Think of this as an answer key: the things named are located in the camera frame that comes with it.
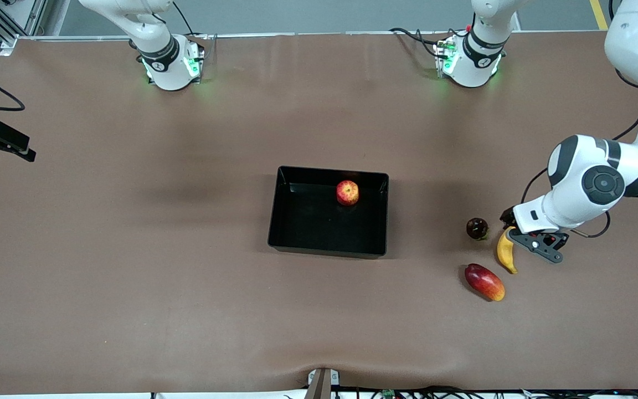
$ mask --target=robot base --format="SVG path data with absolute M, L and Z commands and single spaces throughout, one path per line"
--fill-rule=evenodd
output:
M 435 65 L 438 68 L 438 76 L 443 78 L 444 75 L 452 78 L 455 83 L 466 88 L 478 88 L 485 84 L 491 76 L 496 73 L 498 63 L 501 61 L 501 55 L 486 68 L 477 68 L 474 61 L 470 60 L 459 49 L 462 47 L 462 41 L 466 40 L 459 35 L 452 35 L 441 42 L 440 45 L 433 45 L 433 50 L 438 55 L 444 55 L 443 58 L 435 58 Z
M 169 91 L 183 89 L 190 83 L 200 83 L 203 56 L 205 56 L 205 50 L 199 50 L 198 43 L 182 35 L 173 35 L 173 37 L 179 42 L 180 51 L 179 56 L 169 65 L 167 71 L 155 71 L 142 62 L 147 70 L 149 83 Z

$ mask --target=dark purple fruit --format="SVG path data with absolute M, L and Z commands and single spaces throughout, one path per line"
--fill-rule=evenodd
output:
M 489 233 L 489 225 L 481 217 L 475 217 L 466 222 L 466 233 L 475 240 L 486 240 Z

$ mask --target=yellow banana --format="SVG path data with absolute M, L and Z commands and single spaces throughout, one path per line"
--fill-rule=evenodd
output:
M 518 270 L 516 270 L 516 266 L 513 265 L 513 243 L 506 238 L 506 233 L 513 228 L 514 227 L 509 227 L 504 230 L 501 237 L 499 237 L 498 243 L 496 244 L 496 255 L 498 256 L 498 261 L 501 262 L 501 265 L 505 267 L 509 273 L 516 274 Z

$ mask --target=gray floor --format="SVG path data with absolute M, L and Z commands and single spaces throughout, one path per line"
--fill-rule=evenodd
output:
M 177 0 L 193 30 L 202 33 L 342 33 L 463 28 L 468 0 Z M 185 33 L 179 13 L 160 14 L 172 32 Z M 589 0 L 538 0 L 519 11 L 524 30 L 597 29 Z M 71 0 L 60 35 L 120 35 L 122 31 Z

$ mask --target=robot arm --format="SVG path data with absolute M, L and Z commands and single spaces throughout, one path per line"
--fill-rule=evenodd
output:
M 185 88 L 200 79 L 203 49 L 182 35 L 172 35 L 156 13 L 172 0 L 79 0 L 86 8 L 108 18 L 130 36 L 142 55 L 150 80 L 164 90 Z
M 530 0 L 471 0 L 474 23 L 471 30 L 458 33 L 438 48 L 438 70 L 468 88 L 485 84 L 496 73 L 504 44 L 514 29 L 514 13 Z
M 638 0 L 624 0 L 605 39 L 613 66 L 638 81 Z M 638 133 L 632 144 L 571 136 L 560 142 L 548 162 L 551 191 L 507 210 L 502 220 L 517 227 L 509 239 L 552 263 L 567 230 L 638 195 Z

